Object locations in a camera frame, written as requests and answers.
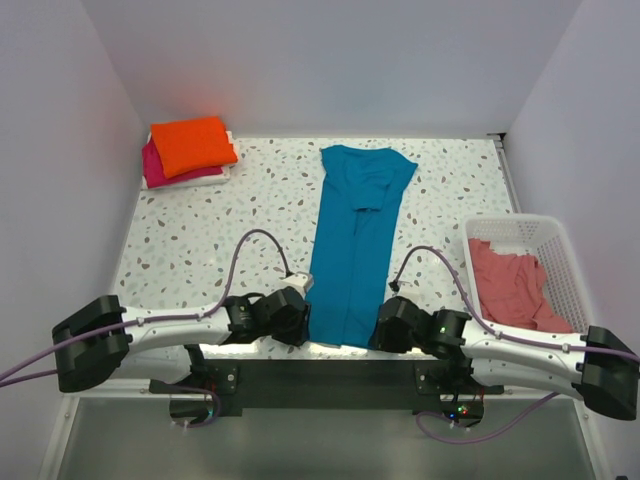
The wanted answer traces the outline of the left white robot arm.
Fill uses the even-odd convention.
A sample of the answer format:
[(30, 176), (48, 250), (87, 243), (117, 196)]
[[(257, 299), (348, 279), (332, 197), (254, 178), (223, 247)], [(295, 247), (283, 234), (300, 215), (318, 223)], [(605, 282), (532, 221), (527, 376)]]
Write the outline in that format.
[(188, 346), (250, 344), (263, 337), (298, 347), (309, 339), (311, 304), (288, 286), (269, 295), (230, 296), (195, 309), (125, 307), (116, 295), (90, 302), (52, 329), (59, 390), (77, 393), (116, 376), (200, 390), (207, 368)]

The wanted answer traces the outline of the blue t-shirt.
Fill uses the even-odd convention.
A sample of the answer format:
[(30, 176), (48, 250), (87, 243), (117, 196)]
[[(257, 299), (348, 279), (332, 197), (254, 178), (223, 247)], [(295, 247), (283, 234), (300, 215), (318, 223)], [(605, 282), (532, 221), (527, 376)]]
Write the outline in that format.
[(310, 340), (366, 348), (384, 302), (403, 195), (417, 165), (391, 148), (334, 145), (325, 171), (310, 273)]

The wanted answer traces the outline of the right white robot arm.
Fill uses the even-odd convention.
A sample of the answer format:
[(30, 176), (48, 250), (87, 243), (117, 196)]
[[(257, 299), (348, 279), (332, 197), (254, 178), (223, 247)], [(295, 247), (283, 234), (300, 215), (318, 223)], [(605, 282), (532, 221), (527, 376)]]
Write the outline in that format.
[(459, 393), (477, 384), (520, 386), (571, 396), (608, 418), (637, 417), (639, 357), (606, 328), (591, 326), (584, 334), (527, 331), (517, 337), (468, 313), (428, 313), (396, 296), (380, 306), (369, 344), (390, 353), (417, 348), (451, 362), (445, 379)]

